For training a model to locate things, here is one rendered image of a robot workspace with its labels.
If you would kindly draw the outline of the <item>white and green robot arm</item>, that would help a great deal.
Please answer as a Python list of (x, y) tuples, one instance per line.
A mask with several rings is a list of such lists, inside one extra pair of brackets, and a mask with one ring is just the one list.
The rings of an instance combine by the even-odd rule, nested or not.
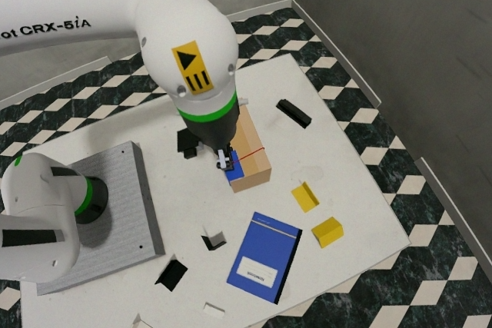
[[(208, 0), (0, 0), (0, 57), (117, 38), (139, 39), (148, 73), (187, 126), (177, 131), (185, 159), (204, 150), (198, 137), (227, 134), (249, 104), (236, 91), (234, 28)], [(1, 192), (1, 280), (63, 277), (80, 253), (76, 224), (97, 220), (108, 204), (104, 181), (40, 153), (8, 166)]]

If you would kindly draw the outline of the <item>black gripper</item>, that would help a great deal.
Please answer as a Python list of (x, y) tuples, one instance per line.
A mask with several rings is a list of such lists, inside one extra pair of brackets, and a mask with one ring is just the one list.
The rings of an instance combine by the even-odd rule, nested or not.
[(231, 151), (233, 151), (233, 147), (230, 147), (230, 141), (234, 138), (236, 130), (237, 125), (235, 125), (227, 134), (221, 137), (212, 139), (198, 137), (203, 144), (211, 147), (215, 154), (219, 155), (216, 167), (224, 172), (234, 171), (234, 161), (231, 154)]

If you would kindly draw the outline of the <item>tan cardboard carton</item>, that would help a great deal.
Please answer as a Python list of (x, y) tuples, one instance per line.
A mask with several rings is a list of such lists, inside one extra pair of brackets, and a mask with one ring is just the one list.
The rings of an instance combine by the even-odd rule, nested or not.
[(270, 181), (272, 169), (246, 105), (239, 108), (237, 130), (230, 141), (230, 147), (233, 147), (233, 151), (236, 150), (244, 177), (230, 181), (234, 193), (267, 183)]

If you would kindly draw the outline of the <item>blue notebook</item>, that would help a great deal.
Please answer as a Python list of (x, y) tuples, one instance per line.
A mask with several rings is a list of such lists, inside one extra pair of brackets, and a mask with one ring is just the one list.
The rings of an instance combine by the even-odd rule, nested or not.
[(226, 283), (278, 305), (302, 232), (254, 212)]

